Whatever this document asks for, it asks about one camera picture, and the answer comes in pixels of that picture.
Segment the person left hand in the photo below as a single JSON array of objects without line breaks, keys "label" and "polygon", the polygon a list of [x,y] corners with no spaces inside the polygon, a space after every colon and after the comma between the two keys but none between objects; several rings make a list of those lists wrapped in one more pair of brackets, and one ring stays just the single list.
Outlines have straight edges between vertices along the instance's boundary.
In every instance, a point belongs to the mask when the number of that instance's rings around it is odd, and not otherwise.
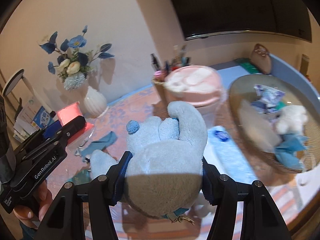
[{"label": "person left hand", "polygon": [[34,221],[40,222],[44,218],[47,210],[49,209],[53,198],[52,193],[47,187],[47,181],[43,181],[42,184],[34,191],[33,196],[39,204],[39,210],[35,214],[29,207],[18,205],[14,208],[14,215],[27,227],[37,229],[38,226],[34,224]]}]

